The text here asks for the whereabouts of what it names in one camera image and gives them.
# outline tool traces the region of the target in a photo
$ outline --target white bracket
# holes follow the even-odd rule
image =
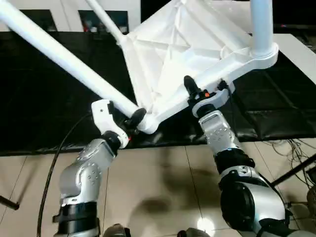
[[[115,132],[118,135],[118,139],[120,141],[120,148],[125,148],[128,144],[128,136],[121,129],[113,119],[113,115],[110,114],[109,105],[110,100],[98,100],[91,104],[93,121],[97,128],[100,130],[101,135],[103,135],[106,131]]]

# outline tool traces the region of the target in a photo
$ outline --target white plastic structure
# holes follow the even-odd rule
[[[126,36],[97,0],[86,1],[122,48],[138,106],[6,0],[0,0],[0,20],[128,117],[145,108],[138,128],[146,133],[188,106],[184,76],[213,92],[221,79],[231,84],[277,61],[272,0],[251,0],[253,37],[217,12],[211,0],[172,0]]]

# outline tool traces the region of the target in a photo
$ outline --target floor tile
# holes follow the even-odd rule
[[[310,219],[310,218],[300,219],[300,220],[297,220],[297,224],[298,224],[300,230],[308,231],[308,232],[312,232],[312,233],[316,234],[315,221],[313,221],[312,219]]]
[[[207,233],[210,237],[241,237],[241,235],[233,229],[215,230],[209,231]],[[177,237],[177,235],[169,235],[164,237]]]
[[[218,174],[213,153],[207,145],[186,146],[198,201],[204,220],[208,220],[213,229],[227,229],[220,207],[221,192],[218,188]]]
[[[0,157],[0,195],[10,199],[14,185],[21,172],[26,156]],[[0,223],[5,211],[5,206],[0,204]]]
[[[51,222],[52,216],[59,210],[59,176],[62,170],[71,164],[77,154],[63,154],[58,158],[50,182],[42,221],[42,236],[51,237],[56,233],[57,225]],[[12,196],[21,200],[20,209],[7,209],[0,226],[0,236],[19,237],[36,236],[37,218],[40,201],[53,155],[27,157]],[[102,183],[98,202],[99,218],[103,219],[106,191],[106,178]]]
[[[274,148],[263,142],[255,143],[260,154],[262,155],[265,163],[267,164],[269,171],[273,175],[274,179],[277,179],[281,175],[285,174],[291,169],[291,148],[288,143],[284,143],[281,146],[275,146],[275,149],[280,154],[275,152]],[[293,167],[297,166],[299,162],[293,162]],[[298,177],[304,180],[303,172],[299,172]],[[279,184],[278,189],[280,190],[284,200],[286,202],[306,202],[306,196],[308,187],[301,182],[296,176],[292,176],[288,180]],[[309,212],[303,206],[293,206],[291,208],[295,218],[306,218]]]
[[[267,164],[263,160],[258,148],[254,142],[244,142],[241,144],[245,153],[255,161],[256,170],[263,175],[268,181],[272,182],[273,176],[270,173]]]
[[[120,151],[109,170],[104,229],[165,236],[201,218],[184,147]]]
[[[290,146],[288,143],[284,143],[283,145],[276,147],[276,150],[285,156],[277,154],[272,146],[264,142],[255,142],[255,145],[257,146],[260,154],[268,166],[269,171],[275,179],[290,170],[288,160],[290,156],[286,156],[290,154]]]

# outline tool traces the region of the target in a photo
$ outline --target white pole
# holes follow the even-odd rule
[[[252,56],[265,58],[273,53],[272,0],[251,0]]]
[[[95,14],[99,17],[102,23],[109,29],[109,31],[117,40],[117,42],[120,43],[125,36],[116,26],[116,24],[112,21],[112,19],[108,16],[108,14],[105,12],[102,6],[97,2],[97,0],[86,0],[86,2],[95,12]]]
[[[6,0],[0,0],[0,21],[100,97],[112,100],[126,116],[131,117],[138,109],[134,103]]]

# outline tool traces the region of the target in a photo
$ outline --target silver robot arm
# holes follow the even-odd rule
[[[225,95],[231,95],[227,84],[222,81],[219,90],[209,94],[186,76],[185,87],[221,175],[221,209],[228,225],[244,237],[316,237],[288,228],[279,193],[256,171],[253,159],[245,154],[223,114],[216,110],[227,101]]]
[[[128,143],[127,134],[118,127],[110,113],[109,100],[92,104],[94,122],[102,139],[95,139],[60,176],[60,210],[53,217],[58,223],[55,236],[96,237],[100,235],[97,200],[102,175],[108,170],[119,148]]]

